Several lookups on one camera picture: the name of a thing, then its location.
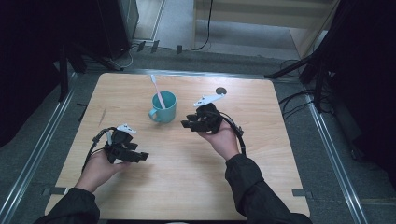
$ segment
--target gray carpet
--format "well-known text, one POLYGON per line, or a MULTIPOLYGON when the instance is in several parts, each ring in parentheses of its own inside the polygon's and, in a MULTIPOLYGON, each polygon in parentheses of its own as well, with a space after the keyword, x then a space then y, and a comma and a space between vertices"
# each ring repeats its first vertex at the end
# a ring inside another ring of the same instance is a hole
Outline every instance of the gray carpet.
MULTIPOLYGON (((177 55, 174 50, 169 49, 159 49, 153 54, 149 52, 149 49, 144 49, 141 52, 134 51, 133 56, 133 65, 125 68, 123 73, 150 69, 207 72, 215 73, 212 74, 214 76, 244 74, 248 78, 262 78, 262 75, 278 71, 283 63, 277 59, 197 51, 184 51, 177 55)), ((129 60, 128 55, 125 55, 117 60, 117 63, 127 64, 129 60)), ((88 70, 86 74, 78 74, 78 83, 73 98, 11 223, 32 223, 37 217, 44 214, 49 196, 43 196, 41 193, 44 187, 55 185, 73 142, 79 125, 78 119, 84 110, 83 106, 77 104, 89 102, 99 76, 108 72, 102 65, 90 59, 87 59, 86 62, 88 70)), ((303 90, 298 79, 292 76, 284 76, 276 80, 275 88, 279 100, 303 90)), ((26 121, 18 135, 9 144, 0 148, 1 203, 7 198, 10 187, 14 184, 50 119, 57 105, 59 93, 59 88, 55 89, 26 121)), ((306 103, 305 98, 300 96, 292 100, 288 108, 292 109, 304 103, 306 103)), ((349 177, 362 200, 369 222, 395 223, 396 205, 394 199, 396 193, 388 182, 386 174, 375 164, 354 161, 350 157, 350 149, 336 118, 332 115, 324 115, 324 117, 349 177)), ((290 116, 285 120, 285 124, 304 189, 312 195, 307 198, 311 219, 318 224, 354 223, 309 108, 305 107, 290 116)))

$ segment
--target black sleeve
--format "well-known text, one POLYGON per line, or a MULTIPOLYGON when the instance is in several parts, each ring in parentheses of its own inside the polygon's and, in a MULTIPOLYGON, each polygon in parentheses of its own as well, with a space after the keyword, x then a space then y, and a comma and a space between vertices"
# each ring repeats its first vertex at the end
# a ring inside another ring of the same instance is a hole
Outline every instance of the black sleeve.
POLYGON ((100 211, 95 196, 84 189, 70 189, 55 204, 46 217, 35 223, 49 224, 91 224, 99 221, 100 211))
POLYGON ((247 223, 311 223, 295 220, 296 214, 265 183, 259 166, 243 154, 226 161, 225 178, 233 191, 236 210, 247 217, 247 223))

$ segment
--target mug handle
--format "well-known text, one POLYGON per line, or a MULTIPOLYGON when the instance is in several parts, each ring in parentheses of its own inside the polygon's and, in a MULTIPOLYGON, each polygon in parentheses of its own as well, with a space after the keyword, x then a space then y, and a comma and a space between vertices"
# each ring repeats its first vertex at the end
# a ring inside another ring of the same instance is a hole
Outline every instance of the mug handle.
POLYGON ((152 119, 152 120, 154 120, 154 121, 156 121, 156 122, 160 122, 160 119, 158 118, 158 116, 156 116, 156 118, 154 118, 154 115, 157 113, 157 109, 155 109, 155 108, 152 108, 149 112, 148 112, 148 116, 152 119))

